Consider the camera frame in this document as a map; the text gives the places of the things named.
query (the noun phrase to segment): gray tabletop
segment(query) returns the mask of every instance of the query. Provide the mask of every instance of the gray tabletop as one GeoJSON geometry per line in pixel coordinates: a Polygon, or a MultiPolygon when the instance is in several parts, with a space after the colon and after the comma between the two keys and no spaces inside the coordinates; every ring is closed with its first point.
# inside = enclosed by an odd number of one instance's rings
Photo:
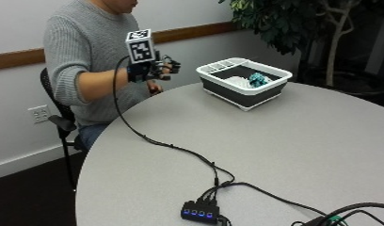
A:
{"type": "MultiPolygon", "coordinates": [[[[215,161],[237,182],[326,213],[384,202],[384,107],[349,95],[288,83],[280,97],[244,112],[199,83],[148,99],[124,118],[149,138],[215,161]]],[[[201,225],[180,210],[212,186],[213,170],[197,157],[149,144],[116,119],[81,168],[77,226],[201,225]]],[[[243,186],[220,190],[217,201],[233,226],[318,216],[243,186]]],[[[369,211],[384,219],[384,210],[369,211]]],[[[349,224],[377,225],[364,215],[349,224]]]]}

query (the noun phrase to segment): wooden wall rail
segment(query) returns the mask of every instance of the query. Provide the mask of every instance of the wooden wall rail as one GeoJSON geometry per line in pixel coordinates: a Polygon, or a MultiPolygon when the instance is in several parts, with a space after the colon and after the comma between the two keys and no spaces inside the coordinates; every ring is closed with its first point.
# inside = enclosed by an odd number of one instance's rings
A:
{"type": "MultiPolygon", "coordinates": [[[[176,40],[195,39],[203,36],[216,35],[236,30],[237,28],[232,22],[205,24],[155,32],[153,40],[155,43],[159,44],[176,40]]],[[[0,54],[0,69],[43,62],[44,62],[43,48],[0,54]]]]}

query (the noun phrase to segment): man's arm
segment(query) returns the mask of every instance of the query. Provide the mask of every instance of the man's arm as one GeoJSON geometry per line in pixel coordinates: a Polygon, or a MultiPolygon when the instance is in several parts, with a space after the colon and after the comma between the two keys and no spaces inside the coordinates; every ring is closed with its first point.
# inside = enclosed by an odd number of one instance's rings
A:
{"type": "MultiPolygon", "coordinates": [[[[77,76],[80,95],[87,102],[113,93],[115,70],[103,73],[81,73],[77,76]]],[[[116,90],[128,84],[128,73],[124,68],[117,70],[116,90]]]]}

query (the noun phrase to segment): white wall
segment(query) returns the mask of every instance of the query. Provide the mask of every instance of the white wall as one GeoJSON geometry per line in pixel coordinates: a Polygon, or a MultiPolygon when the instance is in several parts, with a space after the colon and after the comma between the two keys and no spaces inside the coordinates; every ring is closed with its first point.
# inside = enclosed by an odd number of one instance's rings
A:
{"type": "MultiPolygon", "coordinates": [[[[43,47],[44,22],[63,2],[0,0],[0,53],[43,47]]],[[[139,0],[135,11],[140,28],[153,31],[229,21],[231,14],[228,4],[219,5],[216,0],[139,0]]],[[[196,68],[228,57],[255,58],[293,72],[300,57],[266,49],[251,31],[175,41],[157,49],[181,63],[181,73],[160,82],[165,90],[200,82],[196,68]]],[[[36,64],[0,70],[0,177],[63,156],[53,125],[34,124],[28,113],[39,105],[57,112],[39,83],[43,68],[44,64],[36,64]]]]}

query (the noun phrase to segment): man's hand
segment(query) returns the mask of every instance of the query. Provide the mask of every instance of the man's hand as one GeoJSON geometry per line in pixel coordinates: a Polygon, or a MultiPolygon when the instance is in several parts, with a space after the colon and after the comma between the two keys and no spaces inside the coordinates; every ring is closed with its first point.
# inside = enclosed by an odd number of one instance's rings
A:
{"type": "Polygon", "coordinates": [[[155,96],[163,92],[163,87],[159,84],[156,84],[153,80],[147,80],[145,84],[147,88],[149,89],[151,96],[155,96]]]}

